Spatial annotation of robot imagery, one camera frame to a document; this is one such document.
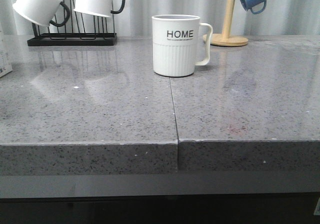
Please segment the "wooden mug tree stand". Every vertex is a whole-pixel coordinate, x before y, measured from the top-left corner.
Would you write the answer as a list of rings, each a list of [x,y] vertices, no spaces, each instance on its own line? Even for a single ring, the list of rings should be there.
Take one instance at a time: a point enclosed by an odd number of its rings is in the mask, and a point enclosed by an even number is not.
[[[232,36],[231,26],[235,0],[227,0],[224,22],[221,34],[212,34],[210,44],[222,47],[241,47],[248,44],[248,39],[243,36]]]

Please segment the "white blue milk carton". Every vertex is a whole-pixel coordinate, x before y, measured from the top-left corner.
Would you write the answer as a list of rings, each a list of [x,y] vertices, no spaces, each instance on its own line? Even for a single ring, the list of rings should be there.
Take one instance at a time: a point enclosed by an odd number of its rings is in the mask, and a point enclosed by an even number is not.
[[[0,27],[0,77],[3,77],[4,75],[10,73],[13,68],[12,65],[9,63],[9,54],[7,52],[7,49],[5,47],[5,42],[4,42],[4,34],[3,34],[3,29],[2,26]]]

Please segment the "cream HOME mug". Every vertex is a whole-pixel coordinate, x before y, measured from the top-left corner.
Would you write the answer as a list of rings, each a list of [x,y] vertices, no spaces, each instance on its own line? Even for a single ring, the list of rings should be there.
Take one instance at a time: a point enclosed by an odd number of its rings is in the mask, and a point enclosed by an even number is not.
[[[184,77],[194,73],[196,66],[210,61],[213,28],[193,15],[156,15],[152,20],[152,59],[155,73],[167,77]],[[200,27],[207,28],[205,57],[197,61]]]

